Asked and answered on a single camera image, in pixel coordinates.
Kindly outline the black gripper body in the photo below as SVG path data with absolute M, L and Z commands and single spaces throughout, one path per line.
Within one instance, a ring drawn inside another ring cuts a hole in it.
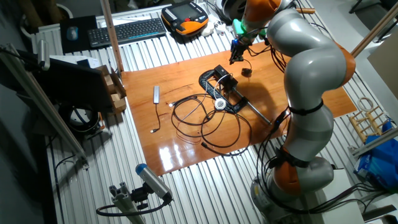
M 245 42 L 240 38 L 235 38 L 231 41 L 231 52 L 244 52 L 250 45 L 250 42 Z

